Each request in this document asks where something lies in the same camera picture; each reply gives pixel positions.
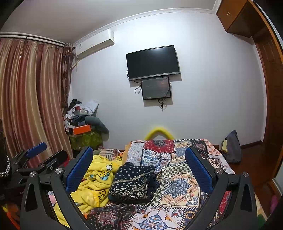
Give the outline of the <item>small wall monitor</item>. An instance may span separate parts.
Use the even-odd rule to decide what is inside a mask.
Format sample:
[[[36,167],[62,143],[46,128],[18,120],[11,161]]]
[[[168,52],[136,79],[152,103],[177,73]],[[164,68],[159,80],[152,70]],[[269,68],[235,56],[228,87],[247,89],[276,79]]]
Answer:
[[[169,77],[156,77],[141,80],[142,98],[144,101],[171,98]]]

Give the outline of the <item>cluttered corner table pile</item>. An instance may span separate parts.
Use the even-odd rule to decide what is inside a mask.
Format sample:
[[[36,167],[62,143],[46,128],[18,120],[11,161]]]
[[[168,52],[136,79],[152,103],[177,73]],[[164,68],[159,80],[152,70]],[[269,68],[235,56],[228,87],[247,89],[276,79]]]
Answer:
[[[73,99],[64,110],[64,126],[71,148],[79,152],[89,146],[93,150],[103,146],[103,137],[109,134],[106,125],[96,116],[99,102],[81,102]]]

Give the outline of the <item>yellow cartoon pyjama garment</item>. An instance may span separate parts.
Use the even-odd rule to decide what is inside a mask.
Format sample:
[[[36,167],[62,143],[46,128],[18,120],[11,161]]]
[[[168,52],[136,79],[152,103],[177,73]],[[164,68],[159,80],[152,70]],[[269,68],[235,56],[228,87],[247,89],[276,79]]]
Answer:
[[[108,192],[120,166],[121,155],[114,160],[101,155],[93,156],[78,188],[71,193],[71,198],[85,217],[92,209],[104,207],[108,203]]]

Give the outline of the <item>grey purple backpack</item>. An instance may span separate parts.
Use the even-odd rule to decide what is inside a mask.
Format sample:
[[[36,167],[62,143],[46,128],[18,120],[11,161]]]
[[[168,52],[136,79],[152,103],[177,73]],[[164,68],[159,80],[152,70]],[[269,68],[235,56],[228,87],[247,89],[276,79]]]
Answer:
[[[243,151],[236,130],[231,131],[221,145],[222,155],[228,163],[238,164],[243,158]]]

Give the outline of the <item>large wall television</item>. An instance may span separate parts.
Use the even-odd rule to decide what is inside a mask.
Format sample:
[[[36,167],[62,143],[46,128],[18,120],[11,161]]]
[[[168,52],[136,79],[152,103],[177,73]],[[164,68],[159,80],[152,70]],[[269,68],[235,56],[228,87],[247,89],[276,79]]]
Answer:
[[[180,73],[173,45],[149,48],[126,55],[129,80],[175,75]]]

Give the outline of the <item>navy patterned hooded sweater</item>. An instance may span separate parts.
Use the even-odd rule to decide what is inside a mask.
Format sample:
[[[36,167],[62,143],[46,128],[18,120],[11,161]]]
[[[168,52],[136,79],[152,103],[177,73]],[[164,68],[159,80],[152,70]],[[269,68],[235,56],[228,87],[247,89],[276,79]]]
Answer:
[[[115,203],[148,203],[158,187],[154,166],[135,166],[126,162],[115,175],[108,199]]]

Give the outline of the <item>white wall air conditioner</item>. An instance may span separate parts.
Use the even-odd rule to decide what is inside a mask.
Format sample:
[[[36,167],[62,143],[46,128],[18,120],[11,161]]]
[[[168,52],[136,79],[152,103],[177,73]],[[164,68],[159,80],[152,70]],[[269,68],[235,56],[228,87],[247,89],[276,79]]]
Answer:
[[[114,44],[114,33],[107,29],[76,45],[76,57],[83,59]]]

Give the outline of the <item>orange box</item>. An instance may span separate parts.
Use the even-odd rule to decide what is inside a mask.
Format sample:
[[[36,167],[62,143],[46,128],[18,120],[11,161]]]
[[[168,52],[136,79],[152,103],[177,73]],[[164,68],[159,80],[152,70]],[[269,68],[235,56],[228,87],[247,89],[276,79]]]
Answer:
[[[84,126],[79,126],[75,127],[72,129],[72,134],[73,135],[80,135],[83,133],[87,133],[91,131],[91,126],[90,125],[84,125]]]

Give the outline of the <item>colourful patchwork bed quilt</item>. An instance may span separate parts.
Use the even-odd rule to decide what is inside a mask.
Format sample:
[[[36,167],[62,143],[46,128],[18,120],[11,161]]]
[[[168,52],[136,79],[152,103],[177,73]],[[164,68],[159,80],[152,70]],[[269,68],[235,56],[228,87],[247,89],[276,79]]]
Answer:
[[[195,147],[214,168],[234,173],[206,139],[133,141],[127,162],[154,166],[157,189],[151,201],[144,204],[110,202],[103,208],[94,208],[87,215],[92,229],[184,229],[209,196],[201,190],[186,163],[188,147]]]

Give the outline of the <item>striped red curtain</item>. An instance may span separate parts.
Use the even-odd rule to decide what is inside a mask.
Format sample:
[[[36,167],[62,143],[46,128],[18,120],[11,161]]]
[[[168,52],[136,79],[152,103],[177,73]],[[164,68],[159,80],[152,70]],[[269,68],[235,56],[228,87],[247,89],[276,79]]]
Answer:
[[[72,158],[63,120],[72,60],[70,47],[1,39],[1,120],[8,153],[15,156],[41,142],[47,144],[28,162],[30,167],[60,150]]]

